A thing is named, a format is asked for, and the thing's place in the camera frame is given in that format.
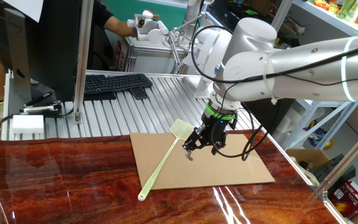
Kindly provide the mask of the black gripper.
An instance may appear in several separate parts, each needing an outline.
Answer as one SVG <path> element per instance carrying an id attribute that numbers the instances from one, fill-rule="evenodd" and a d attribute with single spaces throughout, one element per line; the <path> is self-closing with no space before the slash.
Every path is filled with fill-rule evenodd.
<path id="1" fill-rule="evenodd" d="M 211 153 L 216 155 L 220 149 L 226 146 L 226 126 L 232 123 L 234 119 L 234 113 L 216 117 L 204 112 L 201 117 L 204 126 L 194 128 L 194 131 L 182 144 L 186 158 L 192 161 L 191 153 L 195 149 L 201 149 L 204 146 L 213 146 Z"/>

